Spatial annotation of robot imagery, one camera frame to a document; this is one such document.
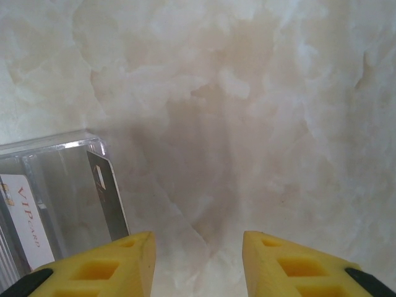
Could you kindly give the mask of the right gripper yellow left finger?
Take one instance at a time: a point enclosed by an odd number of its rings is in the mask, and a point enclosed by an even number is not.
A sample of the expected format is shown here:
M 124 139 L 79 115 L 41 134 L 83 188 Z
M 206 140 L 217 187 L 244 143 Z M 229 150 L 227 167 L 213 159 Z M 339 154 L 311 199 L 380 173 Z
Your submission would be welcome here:
M 2 296 L 150 296 L 155 235 L 141 232 L 43 265 Z

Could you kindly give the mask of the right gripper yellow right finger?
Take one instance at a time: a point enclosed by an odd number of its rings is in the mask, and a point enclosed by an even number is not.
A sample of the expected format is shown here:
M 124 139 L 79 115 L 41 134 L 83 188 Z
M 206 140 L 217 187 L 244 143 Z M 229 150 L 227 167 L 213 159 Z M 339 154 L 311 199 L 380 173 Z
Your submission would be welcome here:
M 243 234 L 249 296 L 395 296 L 345 259 L 258 231 Z

